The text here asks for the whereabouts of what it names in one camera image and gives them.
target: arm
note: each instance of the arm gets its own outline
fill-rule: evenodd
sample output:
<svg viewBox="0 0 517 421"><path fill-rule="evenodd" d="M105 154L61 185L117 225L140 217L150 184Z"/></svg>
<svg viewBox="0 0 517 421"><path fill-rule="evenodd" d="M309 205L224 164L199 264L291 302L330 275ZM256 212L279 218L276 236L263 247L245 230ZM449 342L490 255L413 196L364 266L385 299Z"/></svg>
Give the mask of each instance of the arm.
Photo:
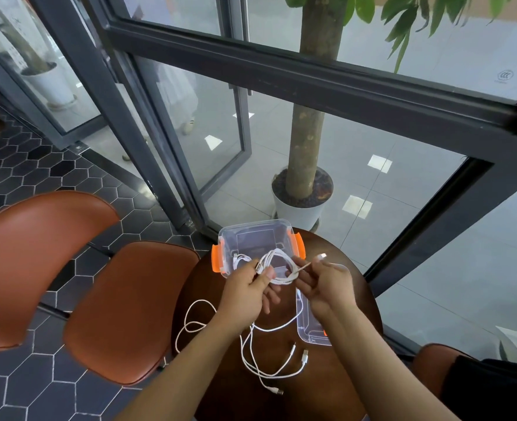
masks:
<svg viewBox="0 0 517 421"><path fill-rule="evenodd" d="M210 323L115 421L192 419L227 348L256 320L262 307L269 311L265 294L274 303L280 301L268 286L276 276L274 269L265 270L253 281L257 262L247 263L226 279L219 308Z"/></svg>
<svg viewBox="0 0 517 421"><path fill-rule="evenodd" d="M302 272L296 286L310 299L313 314L372 421L458 420L397 358L360 311L348 270L323 260Z"/></svg>

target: potted tree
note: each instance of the potted tree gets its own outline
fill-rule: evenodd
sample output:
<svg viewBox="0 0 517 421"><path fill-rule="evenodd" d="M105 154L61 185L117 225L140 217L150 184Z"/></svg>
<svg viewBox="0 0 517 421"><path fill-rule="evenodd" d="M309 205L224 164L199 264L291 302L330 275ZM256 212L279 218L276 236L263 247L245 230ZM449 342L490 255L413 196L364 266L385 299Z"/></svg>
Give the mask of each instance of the potted tree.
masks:
<svg viewBox="0 0 517 421"><path fill-rule="evenodd" d="M76 101L57 63L47 62L38 55L1 10L0 31L26 63L20 75L46 99L48 107L63 109Z"/></svg>
<svg viewBox="0 0 517 421"><path fill-rule="evenodd" d="M375 0L285 1L291 8L303 9L299 52L326 61L336 60L343 28L354 13L366 23L371 23L375 14ZM509 1L489 0L493 19ZM435 0L430 6L429 0L387 0L381 10L381 20L387 24L398 16L385 39L392 43L389 57L398 50L395 73L401 66L411 28L419 14L426 23L416 32L430 25L429 36L432 36L445 13L452 23L458 25L471 2ZM330 176L317 166L324 117L324 112L294 105L289 163L272 180L277 216L306 230L311 230L318 222L323 205L332 196L334 187Z"/></svg>

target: forearm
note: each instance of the forearm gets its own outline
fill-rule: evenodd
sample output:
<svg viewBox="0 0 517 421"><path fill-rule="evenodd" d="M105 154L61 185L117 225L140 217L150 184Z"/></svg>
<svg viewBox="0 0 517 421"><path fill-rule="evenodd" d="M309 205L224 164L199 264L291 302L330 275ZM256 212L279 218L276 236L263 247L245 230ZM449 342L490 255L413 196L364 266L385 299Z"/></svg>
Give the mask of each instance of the forearm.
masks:
<svg viewBox="0 0 517 421"><path fill-rule="evenodd" d="M235 337L214 317L115 421L190 421Z"/></svg>
<svg viewBox="0 0 517 421"><path fill-rule="evenodd" d="M356 306L340 310L325 330L372 421L458 419L396 357Z"/></svg>

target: round wooden table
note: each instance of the round wooden table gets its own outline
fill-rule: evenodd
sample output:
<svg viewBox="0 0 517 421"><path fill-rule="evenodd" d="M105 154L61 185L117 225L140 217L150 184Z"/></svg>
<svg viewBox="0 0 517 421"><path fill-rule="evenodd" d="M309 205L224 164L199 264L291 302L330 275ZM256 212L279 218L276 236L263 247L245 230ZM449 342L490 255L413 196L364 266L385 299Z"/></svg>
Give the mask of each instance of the round wooden table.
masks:
<svg viewBox="0 0 517 421"><path fill-rule="evenodd" d="M327 260L345 265L352 272L354 292L358 307L375 328L382 333L381 316L375 298L362 274L346 255L316 234L296 229L305 243L308 258L326 253ZM184 315L193 301L206 299L218 307L225 278L213 273L210 253L194 267L186 280L175 308L172 339L181 330ZM283 286L282 302L272 305L270 315L261 313L256 324L263 328L282 325L296 315L296 290L294 285ZM188 320L208 323L213 310L205 303L196 304ZM195 334L183 333L178 347L184 348ZM211 420L361 420L365 415L358 395L346 371L330 346L309 344L297 334L292 323L275 332L264 333L255 329L253 352L259 368L264 372L276 372L286 360L293 343L296 352L282 374L295 372L301 366L301 354L309 350L309 360L301 374L277 381L265 380L284 391L277 396L263 388L256 375L251 374L241 361L239 339L233 342L225 354L206 394L202 398L195 417L198 421Z"/></svg>

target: coiled white cable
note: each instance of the coiled white cable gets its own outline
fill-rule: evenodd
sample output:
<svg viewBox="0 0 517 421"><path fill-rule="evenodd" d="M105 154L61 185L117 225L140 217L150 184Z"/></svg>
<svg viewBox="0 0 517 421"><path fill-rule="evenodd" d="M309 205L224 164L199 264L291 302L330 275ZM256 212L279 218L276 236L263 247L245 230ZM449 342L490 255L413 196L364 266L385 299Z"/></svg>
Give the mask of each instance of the coiled white cable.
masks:
<svg viewBox="0 0 517 421"><path fill-rule="evenodd" d="M256 273L258 273L260 275L264 271L264 269L266 269L270 265L270 263L272 262L272 258L274 256L279 256L279 257L282 257L284 260L286 260L286 262L288 263L288 265L289 265L289 267L291 269L291 273L290 273L290 275L287 278L275 278L275 279L272 279L270 281L270 283L274 283L274 284L278 284L278 285L288 285L288 284L292 283L295 279L297 279L299 271L304 269L305 267L307 267L310 264L310 263L308 263L305 266L300 268L290 258L290 256L288 256L282 250L274 249L274 250L269 251L268 253L266 253L266 254L264 254L262 256L262 258L260 259L260 261L257 264ZM251 258L248 257L247 255L244 255L244 254L239 254L239 255L234 256L234 258L233 258L233 269L234 270L237 269L237 265L239 264L239 262L241 260L251 261ZM301 293L298 292L297 295L298 295L298 298L301 300ZM195 320L191 320L190 322L187 322L188 313L190 312L190 310L192 309L194 304L196 304L196 303L198 303L200 301L209 304L212 307L214 312L217 311L216 308L213 306L213 304L211 304L208 300L196 300L195 302L193 302L190 305L190 307L188 307L188 310L186 311L186 314L184 316L184 326L178 332L178 334L176 336L176 339L175 339L175 350L176 350L177 353L180 352L178 350L178 338L180 337L180 334L182 334L183 331L186 331L186 332L189 332L189 333L194 333L194 332L201 331L202 329L204 329L206 327L205 323L197 322ZM249 371L251 371L253 374L258 376L258 379L260 380L262 386L265 389L270 390L274 394L282 395L284 392L282 390L278 389L277 387L269 387L269 386L267 386L266 384L264 384L262 379L263 378L265 378L265 379L283 379L283 378L294 377L295 375L299 374L301 371L303 371L303 368L305 368L305 365L307 364L307 361L309 359L308 351L307 350L303 351L303 354L302 354L302 357L301 357L301 367L296 372L294 372L292 374L288 374L288 375L279 375L280 372L283 370L283 368L285 368L286 365L288 365L289 361L291 360L291 357L293 356L293 354L294 354L294 352L296 350L296 343L294 343L294 345L291 347L291 351L290 351L290 354L289 354L288 358L283 363L283 365L280 367L280 369L278 369L273 374L268 374L268 373L266 373L266 372L264 372L264 371L262 371L262 370L260 370L258 368L258 364L257 364L257 361L255 359L255 354L253 354L253 332L254 332L255 329L258 329L259 331L262 331L262 332L273 332L273 331L277 331L278 329L285 328L286 326L290 325L290 323L292 323L294 320L296 320L297 317L299 315L301 315L302 312L303 312L303 302L301 304L301 309L299 310L299 312L293 318L291 318L289 321L284 323L283 325L281 325L279 327L276 327L276 328L272 328L272 329L263 329L261 327L256 326L254 324L254 322L253 322L251 324L251 326L250 326L250 332L248 333L247 337L244 340L243 340L243 336L239 335L239 340L241 342L241 360L243 361L243 364L245 365L245 367ZM188 329L188 325L198 325L199 328L197 328L197 329ZM252 358L253 363L250 363L247 360L247 358L245 358L245 356L243 354L243 350L244 350L245 346L247 345L247 342L249 343L250 356Z"/></svg>

